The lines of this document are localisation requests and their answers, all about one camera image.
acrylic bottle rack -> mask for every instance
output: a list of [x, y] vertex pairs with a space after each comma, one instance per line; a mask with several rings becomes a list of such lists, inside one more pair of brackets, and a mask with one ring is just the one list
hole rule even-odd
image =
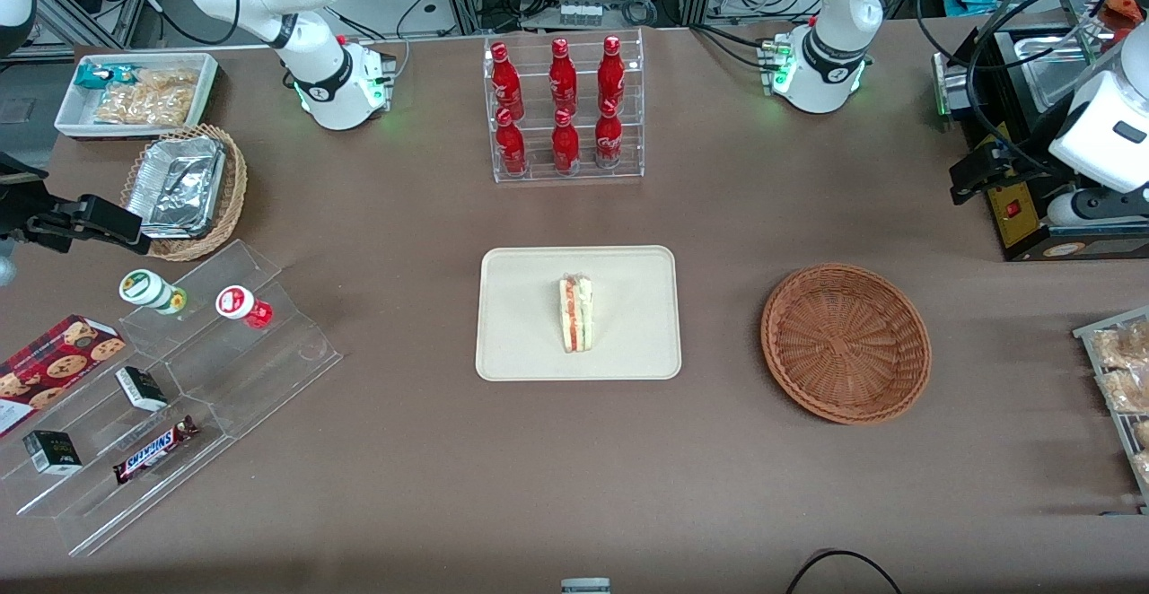
[[[594, 125], [599, 121], [599, 63], [602, 61], [602, 41], [608, 34], [616, 34], [622, 43], [620, 55], [626, 65], [624, 75], [623, 102], [618, 108], [618, 119], [623, 124], [622, 160], [611, 170], [594, 163]], [[563, 177], [555, 171], [552, 154], [550, 132], [555, 126], [555, 103], [550, 98], [550, 41], [538, 34], [500, 34], [486, 39], [483, 59], [483, 83], [487, 99], [487, 131], [491, 137], [492, 171], [496, 183], [530, 184], [532, 182], [610, 182], [642, 177], [646, 171], [646, 108], [643, 105], [642, 33], [627, 31], [587, 31], [562, 34], [570, 46], [570, 59], [578, 74], [578, 111], [574, 129], [579, 136], [578, 175]], [[526, 110], [517, 121], [526, 147], [527, 172], [523, 177], [507, 175], [499, 147], [495, 142], [495, 110], [499, 108], [491, 83], [494, 61], [491, 45], [504, 43], [510, 62], [518, 70], [523, 88], [523, 106]]]
[[[0, 479], [25, 516], [55, 519], [74, 556], [88, 555], [160, 503], [187, 478], [254, 430], [342, 357], [273, 281], [279, 268], [236, 240], [173, 284], [187, 292], [177, 315], [140, 308], [121, 319], [130, 342], [83, 378], [64, 399], [0, 440]], [[271, 304], [263, 330], [218, 316], [214, 300], [242, 285]], [[119, 368], [148, 370], [168, 396], [159, 412], [132, 407], [116, 381]], [[124, 485], [111, 466], [185, 415], [199, 434]], [[70, 435], [84, 468], [70, 476], [38, 473], [24, 449], [32, 430]]]

snickers bar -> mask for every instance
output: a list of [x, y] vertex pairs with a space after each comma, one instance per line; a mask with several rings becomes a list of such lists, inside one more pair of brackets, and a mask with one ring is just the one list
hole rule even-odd
[[191, 439], [198, 432], [200, 432], [200, 429], [195, 427], [195, 424], [192, 423], [191, 415], [184, 417], [183, 421], [164, 431], [163, 434], [144, 448], [140, 448], [136, 455], [129, 457], [124, 463], [113, 466], [111, 470], [116, 473], [116, 481], [126, 484], [128, 480], [154, 465], [161, 457], [187, 439]]

empty wicker basket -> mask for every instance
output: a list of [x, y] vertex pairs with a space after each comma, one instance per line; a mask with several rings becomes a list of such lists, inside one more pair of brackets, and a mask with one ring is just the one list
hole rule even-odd
[[[231, 238], [239, 222], [239, 214], [244, 210], [244, 193], [247, 192], [247, 163], [244, 161], [244, 153], [239, 152], [236, 141], [222, 129], [213, 125], [196, 125], [195, 128], [180, 129], [178, 132], [164, 134], [161, 140], [172, 141], [179, 139], [191, 139], [191, 137], [213, 137], [228, 148], [228, 160], [224, 162], [223, 179], [219, 183], [219, 198], [216, 200], [215, 223], [211, 230], [203, 238], [196, 240], [152, 240], [152, 248], [148, 255], [161, 257], [170, 262], [187, 262], [196, 257], [214, 252], [223, 246]], [[128, 183], [119, 193], [119, 206], [128, 206], [128, 198], [136, 186], [136, 173], [139, 173], [140, 163], [144, 161], [144, 153], [136, 157], [136, 165], [128, 172]]]
[[788, 276], [762, 314], [762, 349], [782, 389], [841, 424], [897, 417], [930, 379], [925, 324], [885, 278], [845, 264]]

small black box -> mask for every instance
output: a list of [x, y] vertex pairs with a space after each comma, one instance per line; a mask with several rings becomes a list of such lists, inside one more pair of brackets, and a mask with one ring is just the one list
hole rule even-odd
[[32, 431], [24, 437], [24, 448], [32, 455], [32, 465], [37, 472], [70, 476], [84, 468], [68, 433]]
[[116, 370], [116, 380], [119, 381], [119, 387], [124, 388], [124, 394], [128, 395], [128, 401], [132, 406], [152, 412], [168, 407], [168, 398], [163, 395], [163, 391], [156, 385], [152, 375], [144, 370], [131, 365], [121, 368]]

sandwich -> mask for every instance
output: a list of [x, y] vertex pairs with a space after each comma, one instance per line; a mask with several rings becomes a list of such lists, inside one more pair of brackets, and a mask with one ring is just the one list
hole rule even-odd
[[558, 280], [558, 304], [566, 352], [586, 352], [594, 345], [591, 322], [591, 279], [581, 273]]

